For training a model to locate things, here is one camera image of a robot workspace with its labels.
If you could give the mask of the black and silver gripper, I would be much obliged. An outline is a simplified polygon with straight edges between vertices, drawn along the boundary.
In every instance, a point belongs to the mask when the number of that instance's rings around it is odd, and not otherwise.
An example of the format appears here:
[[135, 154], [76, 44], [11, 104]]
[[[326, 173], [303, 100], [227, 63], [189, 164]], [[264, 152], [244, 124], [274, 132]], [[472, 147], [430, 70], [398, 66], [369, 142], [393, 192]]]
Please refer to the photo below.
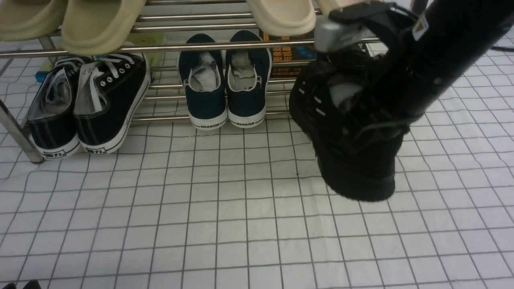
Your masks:
[[375, 35], [389, 50], [398, 50], [417, 20], [416, 14], [394, 2], [357, 2], [316, 20], [314, 49], [333, 53]]

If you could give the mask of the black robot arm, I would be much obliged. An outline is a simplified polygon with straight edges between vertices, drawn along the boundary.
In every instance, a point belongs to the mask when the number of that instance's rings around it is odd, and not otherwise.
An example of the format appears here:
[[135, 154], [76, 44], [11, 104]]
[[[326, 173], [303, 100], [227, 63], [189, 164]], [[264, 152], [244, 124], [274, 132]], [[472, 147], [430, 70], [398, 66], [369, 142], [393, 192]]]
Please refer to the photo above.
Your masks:
[[512, 27], [512, 0], [435, 0], [422, 14], [366, 0], [317, 20], [314, 47], [336, 53], [374, 34], [388, 51], [338, 108], [366, 120], [417, 119]]

